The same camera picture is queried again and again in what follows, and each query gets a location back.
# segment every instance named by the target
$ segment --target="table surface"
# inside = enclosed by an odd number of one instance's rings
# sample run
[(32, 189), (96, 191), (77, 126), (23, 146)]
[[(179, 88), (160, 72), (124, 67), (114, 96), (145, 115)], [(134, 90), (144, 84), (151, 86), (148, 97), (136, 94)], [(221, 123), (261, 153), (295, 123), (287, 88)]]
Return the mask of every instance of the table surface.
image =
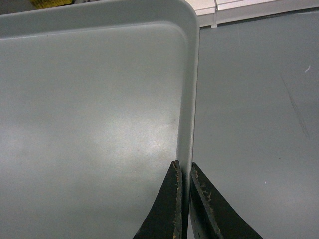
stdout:
[(193, 161), (265, 239), (319, 238), (318, 25), (200, 31)]

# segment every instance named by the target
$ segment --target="gray tray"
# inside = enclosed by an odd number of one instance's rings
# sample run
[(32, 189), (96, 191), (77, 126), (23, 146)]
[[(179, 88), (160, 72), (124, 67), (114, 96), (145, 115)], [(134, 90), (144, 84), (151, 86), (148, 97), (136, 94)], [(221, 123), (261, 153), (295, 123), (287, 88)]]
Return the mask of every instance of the gray tray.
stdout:
[(187, 217), (198, 38), (179, 0), (0, 16), (1, 239), (132, 238), (175, 159)]

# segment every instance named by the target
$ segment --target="white shelf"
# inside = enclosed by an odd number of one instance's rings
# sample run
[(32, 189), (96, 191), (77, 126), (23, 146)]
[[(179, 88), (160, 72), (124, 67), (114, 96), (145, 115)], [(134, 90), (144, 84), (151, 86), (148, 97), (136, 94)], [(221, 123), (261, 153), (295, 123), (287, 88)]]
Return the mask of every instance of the white shelf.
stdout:
[(319, 7), (319, 0), (186, 0), (200, 27)]

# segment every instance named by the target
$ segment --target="yellow object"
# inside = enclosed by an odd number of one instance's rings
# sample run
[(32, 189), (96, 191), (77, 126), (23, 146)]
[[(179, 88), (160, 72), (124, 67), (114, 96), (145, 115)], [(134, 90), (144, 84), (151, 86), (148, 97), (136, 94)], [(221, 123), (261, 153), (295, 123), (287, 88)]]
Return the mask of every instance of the yellow object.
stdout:
[(72, 0), (30, 0), (30, 2), (36, 9), (43, 9), (71, 4)]

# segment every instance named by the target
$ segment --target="scratch mark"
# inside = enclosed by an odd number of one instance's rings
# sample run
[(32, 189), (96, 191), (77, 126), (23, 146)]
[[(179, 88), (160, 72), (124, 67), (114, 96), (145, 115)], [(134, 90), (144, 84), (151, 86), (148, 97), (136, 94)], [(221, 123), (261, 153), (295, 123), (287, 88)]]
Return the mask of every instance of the scratch mark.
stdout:
[(241, 49), (241, 40), (240, 40), (239, 27), (238, 27), (238, 26), (237, 26), (237, 39), (238, 39), (239, 51), (242, 52), (242, 49)]
[(309, 65), (309, 67), (305, 70), (305, 73), (310, 69), (311, 65)]
[(306, 124), (305, 124), (305, 121), (304, 121), (304, 118), (300, 112), (300, 110), (298, 109), (298, 106), (296, 105), (296, 102), (292, 96), (292, 94), (290, 93), (290, 91), (288, 90), (288, 87), (287, 87), (287, 84), (284, 80), (284, 78), (282, 76), (280, 76), (280, 78), (282, 79), (284, 85), (285, 85), (285, 88), (287, 90), (287, 93), (288, 93), (288, 96), (289, 96), (289, 99), (290, 99), (290, 102), (291, 102), (291, 105), (293, 106), (293, 109), (294, 109), (294, 112), (297, 116), (297, 119), (298, 119), (298, 122), (299, 122), (299, 125), (304, 133), (304, 135), (306, 136), (307, 139), (310, 139), (309, 137), (309, 133), (308, 133), (308, 130), (307, 130), (307, 127), (306, 127)]

